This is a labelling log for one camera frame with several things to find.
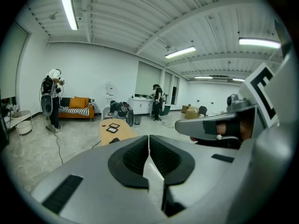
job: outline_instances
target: box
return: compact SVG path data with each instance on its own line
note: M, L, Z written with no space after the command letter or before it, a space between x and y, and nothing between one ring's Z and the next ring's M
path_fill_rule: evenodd
M189 108L190 105L186 106L186 105L183 105L182 106L182 113L186 113L186 110Z
M189 109L186 110L185 119L198 119L198 116L199 116L199 108L195 106L190 106Z

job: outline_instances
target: white cabinet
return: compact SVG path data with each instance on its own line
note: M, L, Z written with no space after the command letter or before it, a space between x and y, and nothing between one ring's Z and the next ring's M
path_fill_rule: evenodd
M152 99L129 98L128 103L132 107L134 114L151 114L153 107Z

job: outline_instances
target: ceiling light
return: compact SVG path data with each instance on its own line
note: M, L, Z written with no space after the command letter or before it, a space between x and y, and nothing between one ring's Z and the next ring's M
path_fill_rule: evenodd
M64 11L71 29L78 30L78 24L74 13L73 0L62 0L62 4L64 6Z
M213 77L194 77L195 79L213 79Z
M242 81L242 82L244 81L244 79L237 79L237 78L234 78L233 80L234 81Z
M188 47L188 48L185 48L185 49L182 49L182 50L172 52L172 53L166 55L165 57L169 59L169 58L172 58L174 56L178 56L178 55L185 54L185 53L188 53L190 51L195 51L195 50L196 50L195 47L192 46L192 47Z
M280 48L280 43L271 40L265 39L256 39L256 38L239 38L240 45L256 45L272 48Z

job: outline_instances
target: ceiling sprinkler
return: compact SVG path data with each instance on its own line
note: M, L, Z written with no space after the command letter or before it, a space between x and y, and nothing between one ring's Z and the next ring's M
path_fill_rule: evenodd
M56 19L56 16L55 16L56 13L58 13L58 12L55 12L54 14L51 14L51 15L49 16L49 18L50 18L51 20L55 20L55 19Z

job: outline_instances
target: black chair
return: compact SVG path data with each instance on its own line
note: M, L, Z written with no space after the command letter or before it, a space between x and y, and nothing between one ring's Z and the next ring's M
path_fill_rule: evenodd
M203 114L204 116L208 116L206 115L206 112L207 112L207 108L205 106L199 107L199 118L201 114Z

